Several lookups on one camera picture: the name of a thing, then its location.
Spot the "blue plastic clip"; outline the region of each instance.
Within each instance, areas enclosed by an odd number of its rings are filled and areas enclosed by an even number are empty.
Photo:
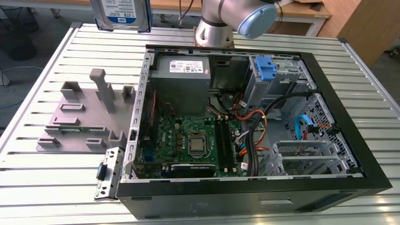
[[[273,81],[276,76],[276,64],[270,57],[256,56],[256,67],[260,72],[260,78],[262,81]]]

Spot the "slatted metal table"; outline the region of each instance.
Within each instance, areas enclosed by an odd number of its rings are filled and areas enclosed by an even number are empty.
[[[120,202],[94,202],[98,154],[36,151],[36,141],[61,98],[64,81],[94,88],[92,68],[106,71],[113,89],[137,85],[145,44],[193,45],[193,30],[154,28],[150,34],[98,31],[93,24],[68,30],[0,139],[0,224],[129,223]],[[234,35],[237,48],[309,52],[320,63],[393,188],[318,213],[152,221],[170,224],[400,224],[400,108],[352,48],[333,38]]]

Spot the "small circuit board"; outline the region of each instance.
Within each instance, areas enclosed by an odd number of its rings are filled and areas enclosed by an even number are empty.
[[[240,124],[234,120],[160,118],[156,148],[141,150],[142,161],[136,164],[138,177],[165,178],[169,170],[178,170],[185,165],[202,166],[202,171],[196,170],[197,176],[240,176],[233,145],[238,131]]]

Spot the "metal case frame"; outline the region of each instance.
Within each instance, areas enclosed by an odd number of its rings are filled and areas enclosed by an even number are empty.
[[[364,174],[364,177],[129,183],[122,176],[116,196],[137,218],[265,214],[288,212],[288,209],[296,212],[321,211],[357,196],[376,194],[392,187],[310,53],[157,45],[148,45],[146,47],[154,51],[146,52],[144,56],[133,114],[141,113],[138,108],[144,100],[149,67],[153,64],[149,53],[162,51],[169,55],[206,55],[210,52],[228,56],[246,54],[297,55],[318,87],[328,110],[341,129],[342,138],[348,143],[357,164],[362,168],[360,173]],[[132,119],[125,158],[130,158],[134,154],[138,126],[140,115]],[[124,169],[130,169],[129,165],[124,165]],[[278,210],[277,205],[289,207],[285,207],[285,210]]]

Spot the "sticker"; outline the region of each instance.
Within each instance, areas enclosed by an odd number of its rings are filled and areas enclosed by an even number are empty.
[[[197,73],[202,74],[202,62],[201,61],[180,61],[174,60],[169,63],[170,73]]]
[[[241,105],[242,108],[245,108],[245,106],[248,105],[248,104],[245,104],[245,102],[241,101],[241,100],[240,100],[238,104]]]
[[[104,0],[102,9],[106,18],[114,23],[136,21],[134,0]]]
[[[242,170],[248,170],[248,164],[246,163],[241,163],[240,164],[240,169],[242,169]]]

